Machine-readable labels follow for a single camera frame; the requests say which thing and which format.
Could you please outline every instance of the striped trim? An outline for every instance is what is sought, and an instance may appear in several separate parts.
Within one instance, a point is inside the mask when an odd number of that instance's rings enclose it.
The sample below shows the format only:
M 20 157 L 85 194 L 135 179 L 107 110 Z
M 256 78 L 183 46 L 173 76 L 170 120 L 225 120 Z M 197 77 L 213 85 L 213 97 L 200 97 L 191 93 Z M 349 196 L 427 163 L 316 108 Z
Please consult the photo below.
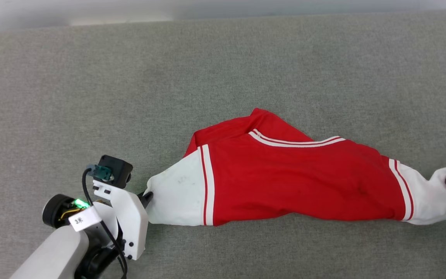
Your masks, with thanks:
M 201 148 L 202 169 L 204 171 L 205 180 L 205 199 L 204 199 L 204 213 L 203 222 L 205 226 L 213 225 L 213 210 L 214 210 L 214 175 L 213 166 L 211 164 L 211 157 L 209 156 L 208 145 L 203 145 Z
M 331 145 L 333 143 L 338 143 L 340 141 L 345 141 L 345 138 L 339 136 L 333 136 L 327 138 L 324 141 L 282 141 L 279 139 L 268 138 L 260 133 L 257 129 L 252 130 L 249 134 L 255 138 L 257 141 L 270 146 L 278 146 L 281 148 L 318 148 L 320 146 Z
M 414 202 L 412 201 L 412 195 L 409 186 L 407 185 L 407 182 L 400 174 L 400 171 L 398 171 L 398 166 L 400 165 L 400 162 L 390 159 L 388 165 L 390 166 L 391 172 L 397 179 L 398 185 L 400 185 L 400 189 L 402 190 L 402 196 L 404 197 L 405 215 L 404 219 L 402 220 L 403 221 L 410 220 L 412 218 L 412 215 L 414 214 Z

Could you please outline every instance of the label sticker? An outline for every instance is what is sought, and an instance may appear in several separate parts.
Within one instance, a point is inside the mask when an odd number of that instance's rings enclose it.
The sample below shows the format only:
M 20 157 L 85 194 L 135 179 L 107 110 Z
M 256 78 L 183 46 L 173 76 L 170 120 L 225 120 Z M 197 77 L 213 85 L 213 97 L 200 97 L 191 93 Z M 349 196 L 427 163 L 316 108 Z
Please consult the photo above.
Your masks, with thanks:
M 81 231 L 101 222 L 102 219 L 95 207 L 89 207 L 69 217 L 69 221 L 75 231 Z

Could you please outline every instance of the white stripe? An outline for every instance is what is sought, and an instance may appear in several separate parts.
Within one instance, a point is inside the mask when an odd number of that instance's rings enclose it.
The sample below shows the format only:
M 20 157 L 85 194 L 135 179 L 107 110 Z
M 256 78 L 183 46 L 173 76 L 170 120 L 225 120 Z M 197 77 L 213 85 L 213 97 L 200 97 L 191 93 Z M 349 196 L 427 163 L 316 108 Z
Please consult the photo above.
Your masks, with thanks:
M 202 205 L 201 205 L 201 224 L 200 226 L 204 226 L 204 195 L 206 193 L 206 182 L 204 180 L 204 170 L 203 170 L 203 164 L 204 161 L 202 159 L 202 148 L 200 146 L 197 147 L 197 152 L 199 154 L 200 162 L 201 162 L 201 175 L 202 175 Z
M 262 133 L 260 133 L 257 129 L 254 129 L 253 131 L 255 131 L 260 137 L 269 140 L 269 141 L 276 141 L 278 143 L 295 143 L 295 144 L 319 144 L 319 143 L 325 143 L 326 141 L 330 141 L 333 138 L 338 138 L 338 136 L 333 136 L 331 138 L 327 138 L 324 141 L 282 141 L 280 139 L 274 139 L 274 138 L 268 138 L 267 136 L 263 135 Z
M 204 168 L 206 170 L 206 180 L 208 184 L 208 199 L 206 202 L 206 225 L 213 225 L 213 209 L 214 209 L 214 175 L 211 158 L 209 157 L 208 145 L 202 146 L 202 153 L 204 155 Z
M 407 219 L 409 219 L 410 214 L 411 214 L 411 204 L 410 204 L 409 192 L 407 192 L 407 187 L 405 187 L 404 180 L 402 180 L 402 177 L 398 174 L 398 171 L 395 169 L 395 164 L 397 164 L 399 166 L 399 162 L 395 161 L 393 159 L 390 159 L 388 162 L 388 166 L 390 166 L 391 172 L 397 179 L 398 185 L 400 185 L 400 189 L 402 190 L 402 196 L 404 197 L 405 216 L 404 216 L 404 219 L 402 219 L 402 220 L 407 220 Z
M 332 145 L 333 143 L 338 143 L 340 141 L 345 141 L 345 138 L 337 138 L 337 139 L 334 139 L 333 141 L 328 141 L 327 143 L 317 143 L 315 145 L 288 145 L 286 143 L 275 143 L 273 141 L 268 141 L 268 140 L 260 137 L 258 134 L 254 133 L 253 131 L 251 131 L 249 134 L 253 138 L 255 138 L 257 141 L 260 141 L 260 142 L 264 143 L 265 145 L 277 146 L 280 148 L 318 148 L 318 147 L 325 146 L 325 145 Z

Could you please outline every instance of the cloth garment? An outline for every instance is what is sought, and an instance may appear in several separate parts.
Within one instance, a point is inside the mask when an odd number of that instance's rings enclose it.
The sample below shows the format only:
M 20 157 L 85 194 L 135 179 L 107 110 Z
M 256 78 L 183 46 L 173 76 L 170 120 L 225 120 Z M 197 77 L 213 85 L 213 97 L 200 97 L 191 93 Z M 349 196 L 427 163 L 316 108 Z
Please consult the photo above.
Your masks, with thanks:
M 320 219 L 446 219 L 446 168 L 426 180 L 373 148 L 311 138 L 255 109 L 197 131 L 181 161 L 148 181 L 154 224 L 219 226 L 291 212 Z

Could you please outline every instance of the gray fabric surface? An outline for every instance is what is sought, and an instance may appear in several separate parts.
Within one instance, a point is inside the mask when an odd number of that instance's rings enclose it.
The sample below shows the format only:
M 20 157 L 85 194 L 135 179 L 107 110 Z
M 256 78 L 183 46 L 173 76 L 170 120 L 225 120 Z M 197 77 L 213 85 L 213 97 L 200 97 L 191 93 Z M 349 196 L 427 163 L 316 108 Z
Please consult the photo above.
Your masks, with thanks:
M 0 34 L 0 279 L 53 231 L 41 221 L 49 198 L 83 197 L 87 164 L 102 154 L 132 163 L 128 189 L 140 192 L 181 158 L 194 131 L 254 107 L 429 177 L 446 166 L 446 11 Z M 290 214 L 151 225 L 129 270 L 152 279 L 446 278 L 446 221 Z M 114 263 L 105 278 L 119 277 Z

